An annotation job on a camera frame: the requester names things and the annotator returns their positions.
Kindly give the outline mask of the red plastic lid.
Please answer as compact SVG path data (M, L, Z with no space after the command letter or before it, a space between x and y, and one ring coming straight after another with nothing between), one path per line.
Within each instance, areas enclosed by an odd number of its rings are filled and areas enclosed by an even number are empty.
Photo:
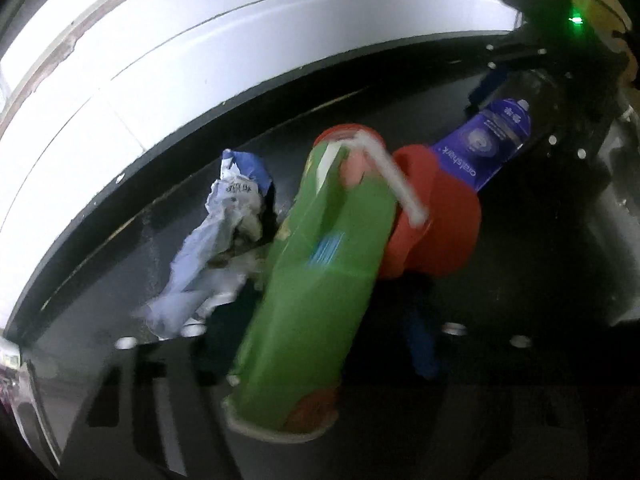
M462 269L471 258L480 232L480 201L473 189L442 169L427 146L398 148L393 159L421 204L428 209L423 226L410 226L398 209L392 235L380 266L382 278L398 278L407 270L446 276Z

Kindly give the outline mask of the blue white wrapper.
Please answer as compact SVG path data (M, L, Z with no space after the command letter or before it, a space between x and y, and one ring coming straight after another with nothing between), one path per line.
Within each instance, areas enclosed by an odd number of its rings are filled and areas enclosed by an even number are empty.
M160 340L197 334L216 307L231 304L246 280L262 273L277 227L275 197L260 157L222 153L206 217L172 259L163 290L137 312L151 334Z

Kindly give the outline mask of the purple toothpaste tube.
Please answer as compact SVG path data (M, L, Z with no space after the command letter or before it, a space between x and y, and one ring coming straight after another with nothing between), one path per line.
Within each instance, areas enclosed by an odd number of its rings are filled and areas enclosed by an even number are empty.
M442 169L479 191L528 141L529 102L490 102L464 125L432 145Z

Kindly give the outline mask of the green paper cup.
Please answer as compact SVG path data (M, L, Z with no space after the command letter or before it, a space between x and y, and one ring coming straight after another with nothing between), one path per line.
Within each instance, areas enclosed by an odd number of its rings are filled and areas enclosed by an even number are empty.
M304 443L334 424L341 369L398 214L412 228L428 219L375 131L340 125L318 137L230 372L222 408L231 430Z

